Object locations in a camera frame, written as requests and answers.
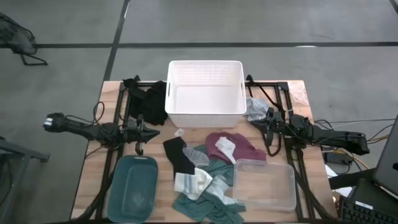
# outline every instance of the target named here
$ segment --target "small white tag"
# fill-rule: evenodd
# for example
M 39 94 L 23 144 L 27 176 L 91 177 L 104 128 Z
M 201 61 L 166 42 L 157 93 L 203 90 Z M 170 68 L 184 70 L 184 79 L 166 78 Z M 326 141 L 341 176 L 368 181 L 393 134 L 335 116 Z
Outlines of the small white tag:
M 184 134 L 184 130 L 182 130 L 181 128 L 178 129 L 175 133 L 174 136 L 175 137 L 181 137 Z
M 359 201 L 355 201 L 355 204 L 373 210 L 373 206 L 366 205 L 365 203 L 362 203 L 362 202 L 359 202 Z

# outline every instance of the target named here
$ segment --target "keyboard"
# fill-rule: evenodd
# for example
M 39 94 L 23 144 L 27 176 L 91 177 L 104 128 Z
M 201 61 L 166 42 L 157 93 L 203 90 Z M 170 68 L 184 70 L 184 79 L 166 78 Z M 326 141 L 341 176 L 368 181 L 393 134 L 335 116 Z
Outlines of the keyboard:
M 363 224 L 398 224 L 398 216 L 375 211 L 369 205 L 360 202 L 352 202 L 348 198 L 340 196 L 339 217 L 344 222 Z

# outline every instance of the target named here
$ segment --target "clothing pile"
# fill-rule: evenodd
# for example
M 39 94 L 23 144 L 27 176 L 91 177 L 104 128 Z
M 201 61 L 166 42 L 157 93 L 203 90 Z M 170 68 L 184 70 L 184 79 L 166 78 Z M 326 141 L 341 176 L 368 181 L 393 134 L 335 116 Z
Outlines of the clothing pile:
M 166 156 L 173 165 L 174 191 L 181 194 L 173 208 L 202 222 L 215 224 L 243 223 L 239 212 L 246 208 L 225 192 L 233 185 L 234 165 L 238 159 L 266 159 L 241 134 L 211 133 L 206 144 L 188 146 L 181 137 L 163 142 Z

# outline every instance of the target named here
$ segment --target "maroon cloth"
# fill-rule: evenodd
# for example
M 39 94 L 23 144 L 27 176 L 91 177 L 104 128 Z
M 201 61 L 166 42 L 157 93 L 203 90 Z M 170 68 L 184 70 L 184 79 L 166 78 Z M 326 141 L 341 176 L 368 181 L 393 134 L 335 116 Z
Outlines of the maroon cloth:
M 207 156 L 209 159 L 222 159 L 227 163 L 231 161 L 220 151 L 216 146 L 216 142 L 220 137 L 226 137 L 228 140 L 235 144 L 233 157 L 238 159 L 255 159 L 264 161 L 266 153 L 260 149 L 256 149 L 250 142 L 241 134 L 230 134 L 227 132 L 211 133 L 206 138 Z

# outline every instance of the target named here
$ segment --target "transparent plastic bin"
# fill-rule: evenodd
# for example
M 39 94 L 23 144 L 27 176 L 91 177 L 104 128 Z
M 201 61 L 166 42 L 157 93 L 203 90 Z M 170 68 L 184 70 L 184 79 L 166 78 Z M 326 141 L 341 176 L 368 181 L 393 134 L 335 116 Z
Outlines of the transparent plastic bin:
M 172 61 L 165 111 L 178 128 L 233 128 L 246 112 L 239 61 Z
M 292 211 L 296 207 L 294 170 L 290 165 L 238 159 L 233 198 L 251 208 Z

